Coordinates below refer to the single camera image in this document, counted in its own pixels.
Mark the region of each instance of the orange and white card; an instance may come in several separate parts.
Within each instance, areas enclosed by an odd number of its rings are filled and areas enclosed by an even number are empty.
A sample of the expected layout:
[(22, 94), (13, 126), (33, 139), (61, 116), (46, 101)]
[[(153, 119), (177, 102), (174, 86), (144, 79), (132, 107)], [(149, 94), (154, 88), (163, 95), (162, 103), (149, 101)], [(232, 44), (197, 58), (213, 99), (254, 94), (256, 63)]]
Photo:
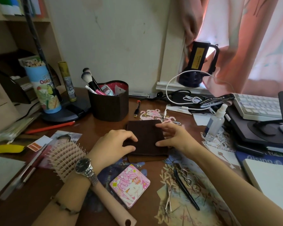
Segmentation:
[(34, 141), (33, 143), (29, 144), (27, 147), (29, 149), (32, 149), (34, 152), (37, 152), (40, 150), (45, 144), (48, 144), (50, 141), (53, 139), (47, 137), (47, 136), (42, 136), (40, 139)]

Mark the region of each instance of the window sill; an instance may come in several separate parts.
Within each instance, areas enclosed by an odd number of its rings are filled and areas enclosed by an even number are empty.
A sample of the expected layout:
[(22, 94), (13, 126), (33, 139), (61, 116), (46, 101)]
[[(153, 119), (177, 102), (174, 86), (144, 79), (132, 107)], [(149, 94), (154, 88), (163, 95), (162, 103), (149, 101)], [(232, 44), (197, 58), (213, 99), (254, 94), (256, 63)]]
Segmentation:
[[(167, 84), (168, 84), (168, 82), (159, 81), (159, 82), (156, 83), (156, 89), (166, 91), (166, 85)], [(211, 95), (211, 93), (205, 88), (203, 83), (200, 85), (200, 87), (197, 87), (197, 88), (185, 87), (185, 86), (179, 84), (178, 82), (170, 83), (168, 85), (168, 91), (176, 91), (176, 90), (180, 90), (180, 89), (187, 89), (187, 90), (191, 91), (191, 93), (195, 93), (195, 94)]]

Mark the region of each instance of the wooden desk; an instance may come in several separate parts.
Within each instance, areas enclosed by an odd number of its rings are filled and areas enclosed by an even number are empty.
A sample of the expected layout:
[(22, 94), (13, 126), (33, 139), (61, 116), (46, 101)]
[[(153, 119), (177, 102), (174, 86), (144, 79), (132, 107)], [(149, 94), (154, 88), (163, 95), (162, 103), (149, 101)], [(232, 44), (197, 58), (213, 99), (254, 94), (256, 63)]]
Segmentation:
[[(85, 89), (79, 92), (85, 96), (87, 95)], [(162, 101), (150, 102), (144, 100), (141, 102), (140, 111), (159, 109), (163, 113), (165, 106), (166, 103)], [(82, 133), (83, 135), (78, 143), (86, 148), (86, 151), (90, 151), (96, 141), (111, 129), (123, 129), (127, 121), (139, 120), (140, 114), (137, 118), (133, 117), (136, 108), (136, 99), (130, 98), (129, 113), (123, 121), (100, 121), (95, 119), (92, 114), (89, 114), (78, 120), (74, 126), (63, 127), (59, 130)], [(201, 143), (200, 132), (204, 131), (204, 126), (197, 126), (193, 117), (188, 114), (168, 111), (168, 115), (175, 117), (177, 121), (181, 122), (185, 129)], [(39, 119), (29, 128), (35, 129), (45, 126), (48, 126), (48, 124)], [(55, 132), (56, 129), (40, 134), (46, 134), (50, 137)], [(13, 155), (12, 157), (24, 161), (31, 158), (33, 153), (33, 151), (27, 150), (25, 153)], [(160, 178), (164, 165), (164, 162), (156, 161), (146, 162), (142, 167), (147, 169), (147, 177), (151, 181), (151, 185), (136, 204), (128, 210), (136, 218), (137, 225), (156, 225), (158, 223), (158, 219), (154, 218), (154, 216), (157, 215), (160, 205), (157, 191), (164, 185), (161, 183)], [(49, 203), (50, 197), (55, 195), (62, 185), (63, 182), (53, 170), (38, 168), (22, 189), (15, 190), (6, 201), (0, 200), (0, 225), (31, 225)], [(100, 213), (94, 213), (85, 206), (80, 213), (77, 225), (117, 225), (117, 223), (106, 209), (103, 209)]]

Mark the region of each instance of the metal watch band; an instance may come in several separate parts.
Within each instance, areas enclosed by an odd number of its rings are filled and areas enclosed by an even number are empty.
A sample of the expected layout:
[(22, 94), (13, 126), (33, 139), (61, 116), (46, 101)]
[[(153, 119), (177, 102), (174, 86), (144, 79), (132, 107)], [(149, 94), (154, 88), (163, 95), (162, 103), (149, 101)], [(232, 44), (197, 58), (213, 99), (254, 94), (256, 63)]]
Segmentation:
[(96, 183), (98, 182), (98, 178), (92, 169), (89, 169), (89, 171), (86, 172), (86, 176), (91, 181), (92, 186), (95, 186)]

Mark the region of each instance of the clear spray bottle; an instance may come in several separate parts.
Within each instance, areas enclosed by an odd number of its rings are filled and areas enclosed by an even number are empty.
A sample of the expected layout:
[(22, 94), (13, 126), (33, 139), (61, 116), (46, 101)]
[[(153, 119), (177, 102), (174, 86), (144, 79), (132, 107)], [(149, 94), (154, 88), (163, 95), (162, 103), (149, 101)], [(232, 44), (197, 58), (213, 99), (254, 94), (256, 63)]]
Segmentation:
[(208, 125), (203, 133), (203, 138), (206, 141), (213, 141), (215, 139), (224, 123), (224, 115), (227, 107), (228, 106), (226, 104), (222, 104), (220, 109), (218, 109), (217, 112), (211, 116), (211, 119), (209, 120)]

